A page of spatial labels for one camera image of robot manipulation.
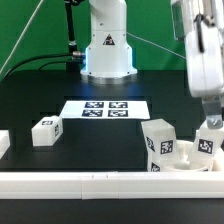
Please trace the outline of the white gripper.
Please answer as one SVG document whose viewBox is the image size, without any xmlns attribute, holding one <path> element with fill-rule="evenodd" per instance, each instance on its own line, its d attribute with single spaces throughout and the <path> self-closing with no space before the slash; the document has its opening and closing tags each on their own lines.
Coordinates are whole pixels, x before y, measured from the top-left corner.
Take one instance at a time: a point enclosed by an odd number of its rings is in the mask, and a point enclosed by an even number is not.
<svg viewBox="0 0 224 224">
<path fill-rule="evenodd" d="M 219 95 L 224 88 L 220 35 L 216 27 L 208 27 L 204 22 L 200 27 L 202 37 L 198 36 L 196 29 L 185 37 L 188 84 L 193 97 L 204 97 L 202 106 L 207 127 L 220 129 L 223 119 Z"/>
</svg>

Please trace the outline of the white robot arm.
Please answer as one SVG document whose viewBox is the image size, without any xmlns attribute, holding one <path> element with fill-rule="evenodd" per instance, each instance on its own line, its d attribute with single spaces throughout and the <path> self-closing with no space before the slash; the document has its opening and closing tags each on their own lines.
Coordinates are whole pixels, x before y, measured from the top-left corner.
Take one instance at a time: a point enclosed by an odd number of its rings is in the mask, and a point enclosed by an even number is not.
<svg viewBox="0 0 224 224">
<path fill-rule="evenodd" d="M 126 41 L 125 0 L 89 0 L 91 42 L 82 78 L 116 83 L 134 75 Z M 202 100 L 210 129 L 223 126 L 224 0 L 170 0 L 174 37 L 185 44 L 190 93 Z"/>
</svg>

